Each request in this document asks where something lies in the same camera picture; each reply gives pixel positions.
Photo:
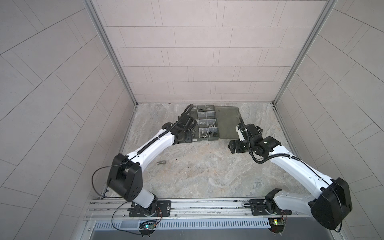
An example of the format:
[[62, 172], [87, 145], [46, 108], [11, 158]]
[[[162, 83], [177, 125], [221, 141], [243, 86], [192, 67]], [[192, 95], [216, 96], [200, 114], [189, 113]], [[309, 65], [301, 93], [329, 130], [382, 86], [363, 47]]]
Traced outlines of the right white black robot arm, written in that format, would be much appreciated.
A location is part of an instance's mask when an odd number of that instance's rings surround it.
[[339, 233], [343, 220], [353, 209], [349, 184], [342, 178], [333, 179], [315, 170], [275, 138], [264, 138], [261, 127], [246, 125], [242, 118], [239, 121], [236, 126], [239, 139], [230, 141], [231, 153], [248, 153], [257, 164], [271, 162], [279, 166], [310, 193], [306, 196], [276, 188], [258, 207], [264, 207], [270, 215], [285, 216], [287, 211], [294, 211], [312, 216], [326, 229]]

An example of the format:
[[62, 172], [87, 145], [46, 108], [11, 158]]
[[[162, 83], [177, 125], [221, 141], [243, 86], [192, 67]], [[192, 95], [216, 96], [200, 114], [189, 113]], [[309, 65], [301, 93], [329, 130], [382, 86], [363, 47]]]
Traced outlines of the grey compartment organizer box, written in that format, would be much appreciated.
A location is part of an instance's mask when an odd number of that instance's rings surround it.
[[197, 121], [192, 130], [192, 141], [238, 140], [236, 127], [241, 123], [238, 107], [199, 105], [189, 112]]

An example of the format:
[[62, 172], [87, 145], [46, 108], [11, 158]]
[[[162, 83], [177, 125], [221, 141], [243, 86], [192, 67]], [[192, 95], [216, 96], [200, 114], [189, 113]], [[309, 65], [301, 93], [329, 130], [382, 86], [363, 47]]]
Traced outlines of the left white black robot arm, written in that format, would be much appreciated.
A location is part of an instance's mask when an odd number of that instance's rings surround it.
[[166, 148], [192, 142], [192, 130], [197, 125], [196, 119], [190, 116], [193, 107], [193, 104], [188, 105], [175, 123], [165, 123], [137, 150], [127, 155], [117, 154], [109, 166], [107, 186], [127, 202], [137, 204], [146, 216], [157, 211], [158, 198], [143, 188], [143, 171]]

